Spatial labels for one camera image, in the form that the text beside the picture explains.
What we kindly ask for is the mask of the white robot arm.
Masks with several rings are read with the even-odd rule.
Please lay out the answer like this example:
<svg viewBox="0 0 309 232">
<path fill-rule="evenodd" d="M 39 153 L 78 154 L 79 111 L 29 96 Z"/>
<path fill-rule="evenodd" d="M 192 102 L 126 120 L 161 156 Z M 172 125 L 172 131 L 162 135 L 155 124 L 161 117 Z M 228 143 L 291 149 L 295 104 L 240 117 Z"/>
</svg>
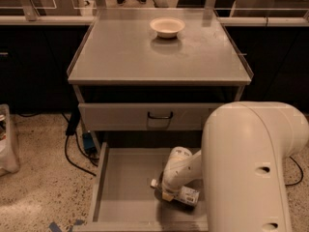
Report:
<svg viewBox="0 0 309 232">
<path fill-rule="evenodd" d="M 273 101 L 235 101 L 214 110 L 201 150 L 172 150 L 162 198 L 202 179 L 209 232 L 293 232 L 283 161 L 308 142 L 308 121 L 295 107 Z"/>
</svg>

